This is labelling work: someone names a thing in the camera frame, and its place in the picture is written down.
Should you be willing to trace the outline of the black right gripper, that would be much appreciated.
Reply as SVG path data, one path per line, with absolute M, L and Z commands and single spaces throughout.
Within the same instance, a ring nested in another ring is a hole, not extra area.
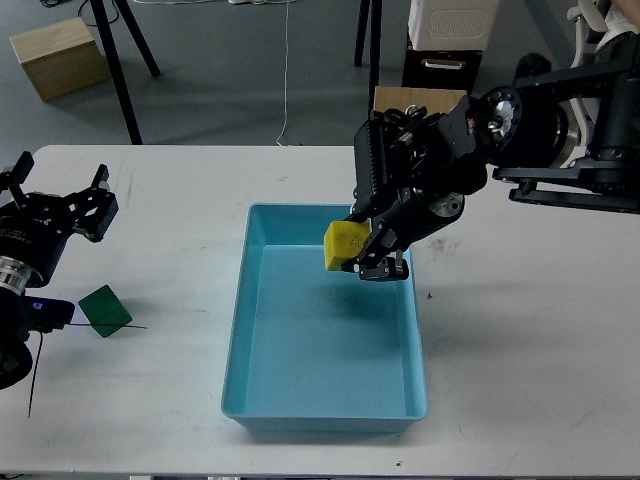
M 412 187 L 402 189 L 391 207 L 381 214 L 385 227 L 375 227 L 360 252 L 343 262 L 340 270 L 366 281 L 407 280 L 409 266 L 403 250 L 457 221 L 464 204 L 464 196 L 455 192 L 438 195 Z M 344 221 L 371 224 L 371 218 L 355 207 Z

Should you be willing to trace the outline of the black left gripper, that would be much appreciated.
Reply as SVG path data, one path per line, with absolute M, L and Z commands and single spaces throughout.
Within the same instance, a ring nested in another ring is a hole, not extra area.
M 23 151 L 13 167 L 1 172 L 1 283 L 5 288 L 42 288 L 49 284 L 70 235 L 101 242 L 118 212 L 108 185 L 109 171 L 100 164 L 89 187 L 69 199 L 21 188 L 34 166 Z

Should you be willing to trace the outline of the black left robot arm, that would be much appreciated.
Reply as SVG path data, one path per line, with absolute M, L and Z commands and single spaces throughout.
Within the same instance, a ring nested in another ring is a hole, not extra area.
M 1 190 L 12 200 L 1 207 L 1 387 L 23 380 L 33 368 L 26 345 L 32 332 L 50 333 L 68 325 L 75 307 L 65 300 L 33 297 L 29 288 L 49 284 L 68 239 L 80 234 L 97 243 L 113 221 L 118 204 L 101 164 L 89 187 L 66 196 L 25 193 L 21 185 L 34 166 L 30 152 L 1 172 Z

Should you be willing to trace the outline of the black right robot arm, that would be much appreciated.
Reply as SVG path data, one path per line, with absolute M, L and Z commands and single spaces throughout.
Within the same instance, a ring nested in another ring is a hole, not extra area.
M 354 205 L 324 237 L 328 270 L 404 280 L 405 251 L 458 220 L 489 179 L 521 203 L 639 210 L 639 38 L 553 71 L 523 57 L 514 82 L 465 96 L 448 113 L 374 113 L 354 138 Z

